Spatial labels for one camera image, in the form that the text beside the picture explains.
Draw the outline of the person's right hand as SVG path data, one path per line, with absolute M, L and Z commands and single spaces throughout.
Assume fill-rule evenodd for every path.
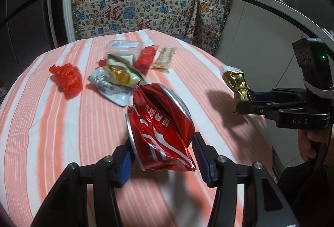
M 327 156 L 324 160 L 326 166 L 332 167 L 334 163 L 333 158 L 333 133 L 331 133 L 331 139 L 329 138 L 330 128 L 321 131 L 298 131 L 298 148 L 300 151 L 300 156 L 304 161 L 308 159 L 314 159 L 316 152 L 311 147 L 312 142 L 320 142 L 327 144 L 330 140 L 329 148 L 327 150 Z

